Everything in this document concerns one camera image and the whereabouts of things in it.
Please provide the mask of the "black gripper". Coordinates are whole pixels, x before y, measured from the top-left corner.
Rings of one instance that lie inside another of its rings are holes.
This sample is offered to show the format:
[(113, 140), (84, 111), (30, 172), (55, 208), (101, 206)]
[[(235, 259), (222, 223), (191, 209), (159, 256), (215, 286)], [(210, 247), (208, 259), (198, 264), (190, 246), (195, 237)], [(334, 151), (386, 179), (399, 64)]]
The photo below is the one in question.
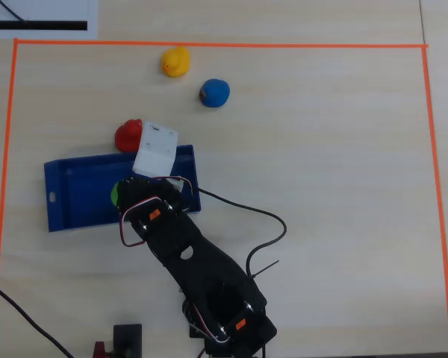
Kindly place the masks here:
[(158, 197), (168, 204), (184, 206), (181, 193), (166, 179), (148, 180), (145, 178), (127, 178), (116, 183), (115, 206), (119, 213), (124, 213), (133, 205), (151, 197)]

